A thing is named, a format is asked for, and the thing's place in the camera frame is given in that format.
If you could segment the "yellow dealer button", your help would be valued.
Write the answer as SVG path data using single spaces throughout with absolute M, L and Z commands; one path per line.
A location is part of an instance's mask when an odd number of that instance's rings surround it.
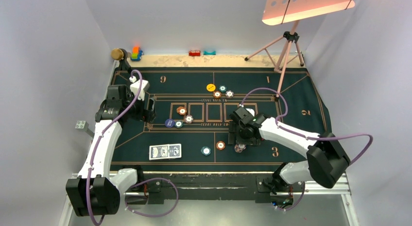
M 214 84 L 208 84 L 206 86 L 207 91 L 214 92 L 216 90 L 216 86 Z

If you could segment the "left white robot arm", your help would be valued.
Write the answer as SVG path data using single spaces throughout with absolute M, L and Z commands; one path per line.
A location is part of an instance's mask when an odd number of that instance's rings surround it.
M 76 178 L 68 179 L 66 192 L 77 216 L 112 215 L 120 207 L 120 197 L 129 188 L 140 191 L 145 178 L 137 168 L 123 168 L 110 177 L 110 165 L 122 128 L 128 119 L 152 122 L 155 102 L 145 103 L 150 84 L 138 80 L 107 88 L 106 99 L 95 114 L 95 133 L 86 161 Z

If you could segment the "peach blue chip stack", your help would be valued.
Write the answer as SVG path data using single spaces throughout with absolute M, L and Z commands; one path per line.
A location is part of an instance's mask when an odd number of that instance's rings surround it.
M 245 144 L 236 144 L 234 146 L 234 150 L 237 153 L 242 153 L 244 150 L 246 149 L 246 145 Z

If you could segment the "peach blue chips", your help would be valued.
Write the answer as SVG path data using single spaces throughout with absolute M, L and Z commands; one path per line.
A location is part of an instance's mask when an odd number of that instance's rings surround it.
M 234 96 L 234 92 L 231 91 L 231 90 L 228 90 L 228 91 L 225 92 L 225 96 L 226 96 L 226 98 L 230 99 Z
M 184 119 L 185 123 L 191 124 L 193 122 L 193 116 L 191 115 L 186 115 Z

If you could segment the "green blue chip stack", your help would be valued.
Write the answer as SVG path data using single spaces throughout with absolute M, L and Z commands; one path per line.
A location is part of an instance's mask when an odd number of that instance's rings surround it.
M 204 147 L 201 148 L 201 153 L 202 153 L 204 156 L 208 156 L 208 155 L 211 154 L 211 149 L 210 149 L 209 147 L 207 147 L 207 146 L 204 146 Z

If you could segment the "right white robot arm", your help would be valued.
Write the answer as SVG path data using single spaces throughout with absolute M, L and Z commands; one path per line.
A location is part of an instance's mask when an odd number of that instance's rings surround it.
M 230 114 L 228 144 L 260 146 L 262 141 L 278 143 L 300 154 L 304 161 L 282 163 L 272 174 L 269 186 L 283 191 L 299 181 L 315 181 L 331 189 L 351 160 L 333 133 L 322 135 L 279 122 L 274 117 L 239 106 Z

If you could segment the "green blue chips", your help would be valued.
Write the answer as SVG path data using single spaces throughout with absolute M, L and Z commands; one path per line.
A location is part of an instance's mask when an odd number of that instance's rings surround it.
M 227 87 L 226 87 L 226 86 L 221 85 L 221 86 L 219 86 L 219 91 L 220 91 L 221 93 L 226 93 L 226 91 L 227 91 Z
M 175 124 L 174 124 L 174 126 L 176 127 L 176 128 L 181 128 L 181 127 L 183 127 L 183 122 L 182 121 L 176 121 L 175 122 Z

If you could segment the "blue playing card deck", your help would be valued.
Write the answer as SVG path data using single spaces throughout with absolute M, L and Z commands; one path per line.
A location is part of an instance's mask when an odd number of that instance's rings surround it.
M 182 145 L 163 144 L 149 146 L 149 160 L 176 159 L 182 157 Z

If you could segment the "purple small blind button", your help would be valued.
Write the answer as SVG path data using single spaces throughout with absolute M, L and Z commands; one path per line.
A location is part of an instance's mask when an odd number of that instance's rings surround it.
M 175 125 L 175 120 L 173 120 L 173 119 L 167 119 L 167 120 L 165 120 L 164 125 L 165 125 L 167 128 L 172 128 L 172 127 L 174 127 L 174 125 Z

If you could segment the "orange chips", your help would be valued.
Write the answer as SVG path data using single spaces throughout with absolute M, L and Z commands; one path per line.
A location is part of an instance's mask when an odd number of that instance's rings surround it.
M 213 92 L 214 99 L 220 99 L 221 96 L 222 96 L 222 93 L 220 91 L 214 91 Z
M 185 107 L 183 107 L 183 106 L 180 106 L 180 107 L 178 107 L 178 108 L 176 109 L 176 112 L 177 112 L 179 115 L 186 115 L 186 114 L 187 114 L 187 109 L 186 109 Z

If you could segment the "orange red chip stack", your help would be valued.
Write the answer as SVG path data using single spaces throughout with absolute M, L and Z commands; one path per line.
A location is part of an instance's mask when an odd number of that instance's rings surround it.
M 223 150 L 225 148 L 225 142 L 223 142 L 223 141 L 218 141 L 217 143 L 216 143 L 216 149 L 218 149 L 218 150 Z

